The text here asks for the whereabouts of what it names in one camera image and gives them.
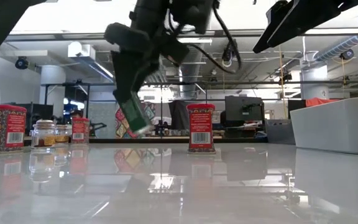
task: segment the white column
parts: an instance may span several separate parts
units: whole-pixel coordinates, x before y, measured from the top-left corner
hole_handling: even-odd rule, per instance
[[[66,73],[64,68],[56,65],[44,65],[42,66],[41,71],[41,84],[51,84],[51,83],[64,83],[66,82]],[[53,115],[57,117],[63,116],[64,104],[63,100],[65,98],[65,87],[56,86],[53,91],[51,91],[53,86],[48,88],[48,105],[53,105]],[[40,104],[44,104],[45,101],[45,87],[42,86],[40,89]]]
[[[300,73],[301,81],[325,81],[328,79],[327,65],[316,68],[303,67]],[[312,98],[329,99],[329,88],[325,84],[301,84],[302,100]]]

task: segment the robotic arm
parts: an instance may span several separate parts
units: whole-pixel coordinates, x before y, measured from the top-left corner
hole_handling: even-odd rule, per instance
[[[0,0],[0,45],[9,35],[25,11],[46,0]],[[269,47],[275,47],[312,29],[358,5],[358,0],[291,0],[278,1],[267,12],[268,27],[254,47],[258,53]],[[134,133],[143,133],[152,125],[143,114],[137,92],[148,75],[158,70],[160,55],[175,65],[180,65],[189,52],[188,46],[200,50],[217,67],[226,70],[195,44],[183,44],[177,41],[185,25],[193,25],[193,32],[205,34],[211,11],[226,33],[229,44],[241,69],[241,57],[233,38],[217,9],[219,0],[137,0],[135,9],[129,14],[130,27],[110,24],[104,38],[120,46],[119,52],[111,52],[114,63],[117,90],[114,91],[129,126]],[[170,27],[165,27],[169,19]],[[173,27],[171,17],[179,25]]]

